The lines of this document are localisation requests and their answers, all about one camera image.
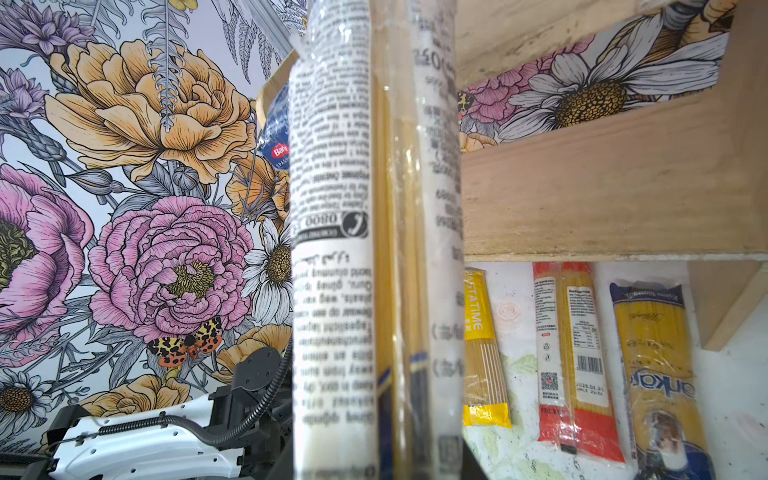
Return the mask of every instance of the barcode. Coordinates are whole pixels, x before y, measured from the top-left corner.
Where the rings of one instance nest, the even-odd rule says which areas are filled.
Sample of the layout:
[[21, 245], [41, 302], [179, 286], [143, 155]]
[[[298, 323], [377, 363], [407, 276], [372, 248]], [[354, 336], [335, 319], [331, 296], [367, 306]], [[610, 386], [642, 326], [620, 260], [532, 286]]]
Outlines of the barcode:
[[596, 356], [579, 355], [577, 369], [581, 370], [582, 372], [599, 373], [600, 375], [602, 375], [603, 360], [600, 358], [597, 358]]

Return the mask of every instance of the black cable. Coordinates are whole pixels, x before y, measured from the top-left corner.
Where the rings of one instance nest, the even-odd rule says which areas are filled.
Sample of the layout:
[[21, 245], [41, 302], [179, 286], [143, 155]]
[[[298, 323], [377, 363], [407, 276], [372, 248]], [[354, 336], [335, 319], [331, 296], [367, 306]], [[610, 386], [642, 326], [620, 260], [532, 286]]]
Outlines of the black cable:
[[129, 432], [136, 429], [145, 429], [147, 427], [156, 425], [175, 425], [177, 427], [181, 427], [182, 429], [188, 430], [192, 435], [196, 436], [198, 440], [206, 445], [213, 447], [221, 447], [226, 445], [227, 443], [230, 443], [245, 434], [245, 432], [247, 432], [253, 426], [253, 424], [255, 424], [256, 421], [260, 419], [262, 415], [264, 415], [266, 409], [272, 405], [272, 402], [274, 402], [275, 396], [277, 395], [277, 390], [283, 384], [283, 380], [288, 373], [292, 354], [293, 336], [291, 336], [291, 338], [288, 340], [288, 346], [286, 347], [285, 353], [283, 354], [283, 359], [280, 360], [280, 365], [277, 367], [277, 371], [275, 372], [275, 376], [272, 378], [272, 382], [270, 382], [269, 386], [267, 386], [264, 396], [261, 397], [261, 400], [256, 405], [256, 408], [253, 409], [251, 413], [249, 413], [248, 416], [238, 426], [236, 426], [234, 429], [231, 429], [229, 432], [214, 435], [203, 427], [199, 426], [196, 422], [185, 419], [184, 417], [177, 415], [160, 415], [150, 419], [136, 420], [135, 422], [126, 422], [117, 425], [104, 426], [98, 430], [98, 434], [112, 435], [114, 433]]

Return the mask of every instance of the blue label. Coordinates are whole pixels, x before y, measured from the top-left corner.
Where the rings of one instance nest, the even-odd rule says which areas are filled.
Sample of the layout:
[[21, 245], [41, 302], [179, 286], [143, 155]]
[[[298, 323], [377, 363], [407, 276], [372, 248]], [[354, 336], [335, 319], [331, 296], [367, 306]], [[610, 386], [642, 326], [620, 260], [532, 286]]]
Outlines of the blue label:
[[286, 84], [272, 102], [256, 152], [278, 170], [288, 170], [290, 166], [288, 105], [288, 85]]
[[646, 390], [660, 390], [664, 392], [667, 398], [672, 395], [685, 395], [690, 399], [696, 398], [696, 387], [693, 383], [650, 369], [636, 371], [630, 377], [630, 384]]
[[673, 288], [664, 288], [661, 285], [643, 288], [642, 286], [618, 286], [616, 283], [612, 283], [611, 299], [614, 303], [642, 302], [650, 300], [682, 306], [683, 308], [685, 307], [685, 303], [683, 302], [683, 287], [681, 285]]

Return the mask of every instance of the yellow pasta package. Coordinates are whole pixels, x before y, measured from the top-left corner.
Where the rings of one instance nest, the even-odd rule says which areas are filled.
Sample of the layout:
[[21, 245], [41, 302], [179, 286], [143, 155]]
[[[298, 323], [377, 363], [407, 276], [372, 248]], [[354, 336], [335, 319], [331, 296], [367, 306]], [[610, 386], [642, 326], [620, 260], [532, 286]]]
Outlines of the yellow pasta package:
[[464, 425], [512, 428], [483, 270], [464, 272]]
[[627, 370], [637, 480], [715, 480], [691, 365], [682, 287], [611, 284]]

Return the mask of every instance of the pasta package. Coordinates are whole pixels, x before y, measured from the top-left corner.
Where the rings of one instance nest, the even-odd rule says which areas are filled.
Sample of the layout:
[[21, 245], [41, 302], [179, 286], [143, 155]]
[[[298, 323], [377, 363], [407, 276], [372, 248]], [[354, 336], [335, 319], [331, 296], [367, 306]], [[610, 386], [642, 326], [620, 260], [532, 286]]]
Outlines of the pasta package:
[[691, 365], [682, 287], [611, 284], [629, 384], [637, 480], [714, 480]]
[[455, 7], [315, 0], [296, 43], [294, 478], [459, 478]]
[[464, 271], [464, 425], [512, 428], [502, 361], [498, 355], [485, 272]]
[[624, 462], [588, 263], [534, 263], [539, 442]]

